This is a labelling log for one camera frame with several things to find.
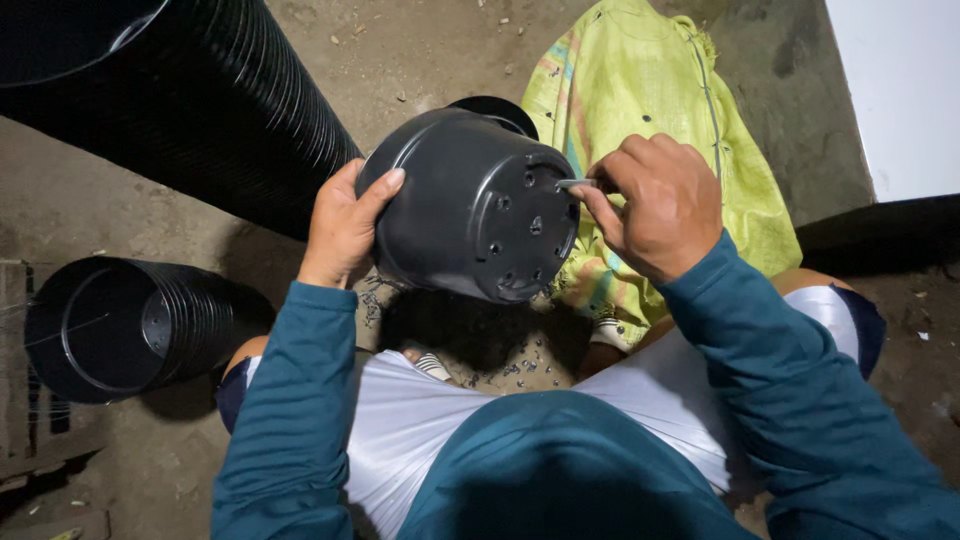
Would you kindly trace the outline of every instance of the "teal long sleeve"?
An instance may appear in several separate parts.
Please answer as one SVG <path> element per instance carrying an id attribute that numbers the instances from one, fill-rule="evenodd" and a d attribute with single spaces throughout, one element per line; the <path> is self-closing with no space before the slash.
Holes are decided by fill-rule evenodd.
<path id="1" fill-rule="evenodd" d="M 774 538 L 957 538 L 960 498 L 837 352 L 729 235 L 658 287 L 776 497 Z"/>
<path id="2" fill-rule="evenodd" d="M 337 499 L 356 306 L 351 291 L 290 285 L 214 483 L 215 540 L 353 538 Z"/>

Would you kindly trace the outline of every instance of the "black plastic pot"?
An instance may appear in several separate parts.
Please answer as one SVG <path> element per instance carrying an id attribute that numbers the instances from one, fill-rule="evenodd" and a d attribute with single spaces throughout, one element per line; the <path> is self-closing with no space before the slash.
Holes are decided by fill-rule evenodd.
<path id="1" fill-rule="evenodd" d="M 573 170 L 498 118 L 458 108 L 417 116 L 373 151 L 357 195 L 395 167 L 407 177 L 376 224 L 382 272 L 509 304 L 543 290 L 569 255 L 580 206 L 557 181 Z"/>
<path id="2" fill-rule="evenodd" d="M 106 403 L 223 367 L 275 316 L 260 293 L 200 268 L 82 258 L 37 292 L 24 342 L 55 393 Z"/>
<path id="3" fill-rule="evenodd" d="M 361 156 L 262 0 L 0 3 L 0 114 L 305 239 Z"/>

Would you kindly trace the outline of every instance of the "person's right hand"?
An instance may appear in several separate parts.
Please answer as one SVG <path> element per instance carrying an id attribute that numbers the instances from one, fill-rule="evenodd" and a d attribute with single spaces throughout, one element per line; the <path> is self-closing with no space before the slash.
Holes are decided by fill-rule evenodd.
<path id="1" fill-rule="evenodd" d="M 653 283 L 682 276 L 723 233 L 720 183 L 695 148 L 669 135 L 628 136 L 587 177 L 613 184 L 627 200 L 623 210 L 597 187 L 570 193 L 587 205 L 607 246 Z"/>

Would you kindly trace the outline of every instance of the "yellow-green sack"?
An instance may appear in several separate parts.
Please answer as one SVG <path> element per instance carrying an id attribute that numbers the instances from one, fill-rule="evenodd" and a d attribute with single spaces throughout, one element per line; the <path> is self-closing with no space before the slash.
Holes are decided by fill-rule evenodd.
<path id="1" fill-rule="evenodd" d="M 604 0 L 543 55 L 522 106 L 540 141 L 563 152 L 578 178 L 627 135 L 666 133 L 693 145 L 723 186 L 724 225 L 740 256 L 769 277 L 799 266 L 800 246 L 715 59 L 688 17 L 661 16 L 645 0 Z M 581 215 L 555 297 L 585 315 L 620 319 L 622 337 L 636 343 L 666 314 L 663 298 L 604 245 L 586 209 Z"/>

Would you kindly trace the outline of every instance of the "concrete floor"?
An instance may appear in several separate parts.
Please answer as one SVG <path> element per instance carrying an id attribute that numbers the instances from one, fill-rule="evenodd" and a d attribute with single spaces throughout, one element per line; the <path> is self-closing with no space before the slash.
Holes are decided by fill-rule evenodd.
<path id="1" fill-rule="evenodd" d="M 268 1 L 365 152 L 406 118 L 466 95 L 519 101 L 537 59 L 592 3 L 489 0 L 481 9 L 476 0 Z M 726 4 L 652 3 L 664 14 L 684 13 L 696 21 L 711 21 Z M 501 26 L 497 21 L 504 17 L 510 23 Z M 366 31 L 354 36 L 352 30 L 361 24 Z M 520 26 L 525 29 L 522 37 L 517 35 Z M 340 45 L 330 36 L 340 39 Z M 511 62 L 516 69 L 507 75 L 504 68 Z M 302 253 L 298 242 L 3 118 L 0 192 L 0 258 L 68 261 L 106 250 L 111 256 L 193 264 L 250 283 L 278 303 Z M 960 353 L 955 344 L 960 343 L 960 303 L 953 275 L 960 273 L 932 268 L 859 278 L 852 284 L 876 300 L 890 322 L 889 345 L 872 383 L 918 445 L 958 485 Z M 919 298 L 922 292 L 927 294 Z M 472 315 L 417 333 L 401 324 L 402 313 L 409 309 L 441 310 L 443 319 L 453 310 Z M 384 332 L 379 332 L 381 323 Z M 361 345 L 416 337 L 446 347 L 452 356 L 472 355 L 461 359 L 481 371 L 493 370 L 505 359 L 510 365 L 540 353 L 555 362 L 542 364 L 529 376 L 524 371 L 497 375 L 491 384 L 480 380 L 477 388 L 491 393 L 545 389 L 553 387 L 553 380 L 568 385 L 564 367 L 582 352 L 588 332 L 583 321 L 561 308 L 502 310 L 418 294 L 404 295 L 384 313 L 378 313 L 375 304 L 362 307 L 358 328 Z M 513 330 L 508 335 L 504 328 Z M 922 341 L 918 331 L 929 332 L 929 341 Z M 506 337 L 498 347 L 490 347 L 487 336 L 498 335 Z M 537 340 L 542 345 L 535 346 Z M 549 375 L 548 365 L 556 368 Z M 454 371 L 462 380 L 472 373 Z M 520 378 L 526 379 L 522 389 L 514 380 Z M 85 467 L 74 466 L 69 471 L 74 474 L 39 479 L 18 498 L 4 499 L 12 505 L 0 510 L 0 520 L 11 516 L 3 526 L 84 512 L 70 505 L 80 500 L 109 509 L 114 538 L 207 538 L 211 483 L 228 442 L 209 389 L 209 381 L 195 380 L 109 405 L 109 446 Z M 35 506 L 39 510 L 30 515 Z M 741 509 L 738 518 L 762 529 L 755 507 Z"/>

